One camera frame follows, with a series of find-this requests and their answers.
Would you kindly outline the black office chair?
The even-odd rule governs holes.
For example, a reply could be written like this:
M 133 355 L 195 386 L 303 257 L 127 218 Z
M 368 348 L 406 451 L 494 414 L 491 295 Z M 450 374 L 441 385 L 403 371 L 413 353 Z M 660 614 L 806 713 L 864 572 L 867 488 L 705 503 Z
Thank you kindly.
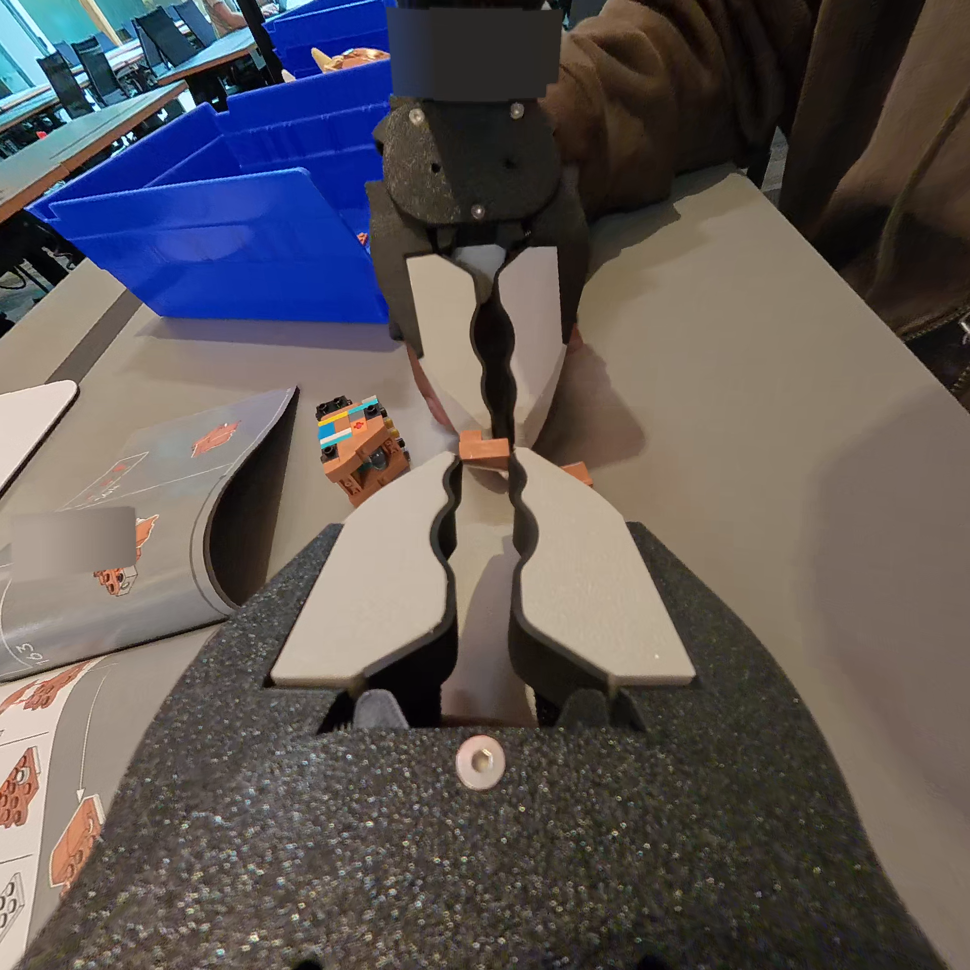
M 87 74 L 89 86 L 100 105 L 109 107 L 129 98 L 128 92 L 115 75 L 115 70 L 103 52 L 97 36 L 74 42 L 71 47 Z
M 39 57 L 36 62 L 69 118 L 77 119 L 94 113 L 92 104 L 72 73 L 71 65 L 60 52 Z
M 134 18 L 133 23 L 153 68 L 161 64 L 176 68 L 199 52 L 199 48 L 178 28 L 176 20 L 162 7 Z

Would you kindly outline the brown jacket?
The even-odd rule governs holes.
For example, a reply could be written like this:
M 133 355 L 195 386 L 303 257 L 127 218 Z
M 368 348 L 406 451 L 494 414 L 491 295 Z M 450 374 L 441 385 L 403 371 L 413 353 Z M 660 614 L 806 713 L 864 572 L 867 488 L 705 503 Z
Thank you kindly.
M 820 3 L 780 207 L 967 408 L 967 1 Z

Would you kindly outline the brown angled toy brick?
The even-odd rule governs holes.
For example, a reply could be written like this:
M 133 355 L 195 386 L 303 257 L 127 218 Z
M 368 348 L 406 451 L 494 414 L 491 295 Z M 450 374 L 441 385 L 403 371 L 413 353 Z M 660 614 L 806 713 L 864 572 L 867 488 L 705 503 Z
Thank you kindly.
M 506 438 L 484 438 L 481 430 L 462 430 L 459 434 L 459 457 L 472 467 L 507 471 L 512 446 Z

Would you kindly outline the multicoloured toy brick model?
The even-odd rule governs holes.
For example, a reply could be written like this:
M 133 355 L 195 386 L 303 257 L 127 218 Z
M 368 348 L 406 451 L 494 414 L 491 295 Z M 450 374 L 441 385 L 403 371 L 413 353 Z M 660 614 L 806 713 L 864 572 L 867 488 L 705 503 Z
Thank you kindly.
M 377 398 L 338 396 L 316 407 L 320 461 L 327 479 L 357 508 L 411 467 L 394 421 Z

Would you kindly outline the grey desk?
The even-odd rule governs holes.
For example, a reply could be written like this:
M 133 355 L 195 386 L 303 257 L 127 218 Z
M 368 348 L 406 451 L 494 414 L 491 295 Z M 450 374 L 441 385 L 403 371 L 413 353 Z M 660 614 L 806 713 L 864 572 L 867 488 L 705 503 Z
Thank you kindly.
M 345 513 L 290 454 L 268 590 L 106 665 L 131 753 L 23 968 L 968 968 L 968 415 L 742 176 L 607 220 L 542 448 L 643 523 L 700 689 L 650 730 L 320 731 L 253 685 Z

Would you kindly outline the person's right hand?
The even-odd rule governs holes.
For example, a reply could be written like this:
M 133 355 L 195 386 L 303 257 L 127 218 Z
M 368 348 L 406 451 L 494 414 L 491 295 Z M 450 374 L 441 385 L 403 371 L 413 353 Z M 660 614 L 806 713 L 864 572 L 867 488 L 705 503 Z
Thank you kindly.
M 428 376 L 423 370 L 416 352 L 409 345 L 406 345 L 406 352 L 416 387 L 425 401 L 425 404 L 430 411 L 430 415 L 439 425 L 443 426 L 445 430 L 454 432 L 454 425 L 448 417 L 437 393 L 434 391 Z

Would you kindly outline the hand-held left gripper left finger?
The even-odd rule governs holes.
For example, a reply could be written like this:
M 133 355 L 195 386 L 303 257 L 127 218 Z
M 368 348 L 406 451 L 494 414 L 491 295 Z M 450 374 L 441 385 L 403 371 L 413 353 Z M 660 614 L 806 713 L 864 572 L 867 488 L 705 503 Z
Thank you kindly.
M 462 463 L 441 453 L 346 519 L 271 670 L 273 685 L 439 690 L 458 653 L 455 510 Z

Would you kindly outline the person's right forearm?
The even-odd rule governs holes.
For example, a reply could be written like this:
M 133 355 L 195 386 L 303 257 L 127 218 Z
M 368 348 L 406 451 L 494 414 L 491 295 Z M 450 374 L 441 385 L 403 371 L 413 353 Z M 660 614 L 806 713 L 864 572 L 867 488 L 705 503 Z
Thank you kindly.
M 609 1 L 564 34 L 542 107 L 589 220 L 741 164 L 794 122 L 819 2 Z

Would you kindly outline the large blue plastic bin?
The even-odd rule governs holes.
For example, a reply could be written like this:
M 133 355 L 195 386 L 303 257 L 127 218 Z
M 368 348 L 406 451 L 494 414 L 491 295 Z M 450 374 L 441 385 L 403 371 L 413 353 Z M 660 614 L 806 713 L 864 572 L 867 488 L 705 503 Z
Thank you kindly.
M 30 212 L 161 316 L 385 324 L 370 244 L 301 168 L 230 175 L 205 106 Z

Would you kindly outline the grey instruction booklet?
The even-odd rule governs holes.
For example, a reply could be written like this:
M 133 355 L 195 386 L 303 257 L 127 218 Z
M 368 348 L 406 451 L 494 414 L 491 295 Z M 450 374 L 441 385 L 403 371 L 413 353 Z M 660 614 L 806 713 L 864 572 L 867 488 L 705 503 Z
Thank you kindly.
M 206 635 L 261 584 L 296 396 L 276 390 L 138 430 L 64 503 L 132 507 L 133 564 L 13 583 L 2 549 L 2 968 L 77 881 Z

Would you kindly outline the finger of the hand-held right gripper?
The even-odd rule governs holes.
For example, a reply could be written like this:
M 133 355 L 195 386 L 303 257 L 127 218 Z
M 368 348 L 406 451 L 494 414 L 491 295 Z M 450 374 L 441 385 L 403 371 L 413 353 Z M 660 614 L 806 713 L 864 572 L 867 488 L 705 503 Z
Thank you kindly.
M 493 437 L 485 369 L 474 342 L 479 301 L 474 277 L 438 254 L 410 256 L 406 269 L 421 348 L 412 347 L 456 433 Z
M 497 285 L 514 334 L 515 443 L 532 447 L 546 422 L 566 351 L 557 249 L 524 249 L 503 266 Z

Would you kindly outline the wooden office table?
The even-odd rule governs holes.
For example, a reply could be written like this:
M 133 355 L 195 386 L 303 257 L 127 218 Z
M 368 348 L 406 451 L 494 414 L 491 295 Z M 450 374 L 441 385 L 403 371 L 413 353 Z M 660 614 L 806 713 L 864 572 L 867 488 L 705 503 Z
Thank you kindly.
M 39 199 L 57 182 L 132 132 L 187 91 L 185 80 L 84 115 L 1 161 L 1 221 Z
M 181 65 L 166 71 L 157 78 L 161 86 L 185 81 L 193 101 L 207 102 L 216 112 L 227 110 L 228 94 L 222 83 L 223 77 L 236 62 L 255 55 L 258 68 L 265 67 L 257 42 L 248 30 L 240 30 L 216 40 Z

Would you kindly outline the white rounded board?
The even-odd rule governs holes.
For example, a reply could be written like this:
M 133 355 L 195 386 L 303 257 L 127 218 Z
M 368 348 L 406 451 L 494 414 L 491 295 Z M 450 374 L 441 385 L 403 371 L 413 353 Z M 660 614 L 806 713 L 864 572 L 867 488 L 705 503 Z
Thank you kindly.
M 79 395 L 79 383 L 59 380 L 1 395 L 1 494 Z

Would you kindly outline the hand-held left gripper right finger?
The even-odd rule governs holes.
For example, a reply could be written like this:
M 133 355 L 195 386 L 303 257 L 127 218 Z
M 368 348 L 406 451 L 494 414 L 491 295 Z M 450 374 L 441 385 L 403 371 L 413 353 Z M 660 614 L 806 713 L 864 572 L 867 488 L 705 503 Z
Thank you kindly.
M 517 675 L 533 690 L 690 684 L 695 667 L 623 515 L 525 447 L 513 452 L 508 483 Z

